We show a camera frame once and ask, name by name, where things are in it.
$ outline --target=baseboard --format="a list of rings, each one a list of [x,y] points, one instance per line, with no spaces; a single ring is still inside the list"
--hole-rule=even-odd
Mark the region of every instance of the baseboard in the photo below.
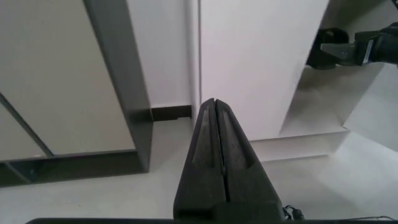
[[[179,118],[191,118],[191,105],[168,106],[163,108],[152,108],[152,119],[154,121],[169,121]]]

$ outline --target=white wall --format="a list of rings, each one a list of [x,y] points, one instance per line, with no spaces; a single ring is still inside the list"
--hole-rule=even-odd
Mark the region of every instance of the white wall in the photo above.
[[[190,105],[184,0],[128,0],[150,106]]]

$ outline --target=open shelf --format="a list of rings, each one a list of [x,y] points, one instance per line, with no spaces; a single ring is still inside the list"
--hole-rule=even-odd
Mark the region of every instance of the open shelf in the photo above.
[[[280,138],[346,131],[343,124],[313,88],[297,90]]]
[[[396,14],[390,0],[330,0],[320,28],[343,29],[353,42],[356,32],[380,30],[397,22]],[[278,137],[347,131],[345,122],[383,66],[372,63],[315,70],[306,65]]]

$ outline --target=black object on shelf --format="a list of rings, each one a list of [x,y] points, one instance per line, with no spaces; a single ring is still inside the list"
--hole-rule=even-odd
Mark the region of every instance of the black object on shelf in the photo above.
[[[315,37],[307,65],[318,70],[327,70],[341,63],[336,57],[321,50],[321,44],[347,44],[349,36],[346,31],[339,28],[320,29]]]

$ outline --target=white floor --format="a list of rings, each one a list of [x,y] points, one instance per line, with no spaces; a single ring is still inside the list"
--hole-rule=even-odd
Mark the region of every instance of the white floor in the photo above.
[[[0,223],[39,217],[172,218],[188,152],[189,119],[154,125],[148,174],[0,189]],[[350,134],[330,157],[265,162],[284,205],[306,218],[398,218],[398,154]]]

